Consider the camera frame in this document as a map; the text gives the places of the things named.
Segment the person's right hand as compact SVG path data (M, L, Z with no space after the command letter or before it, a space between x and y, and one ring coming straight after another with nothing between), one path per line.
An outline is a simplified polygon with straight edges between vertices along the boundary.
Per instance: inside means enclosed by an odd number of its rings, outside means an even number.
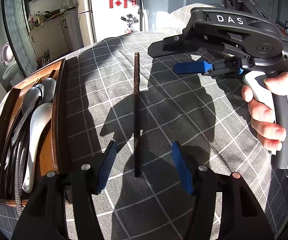
M251 115L251 126L257 133L258 141L269 151L279 151L286 147L288 136L286 125L275 119L273 96L288 95L288 72L283 72L276 77L264 79L264 84L259 85L255 76L245 76L246 84L242 87L242 97L248 103Z

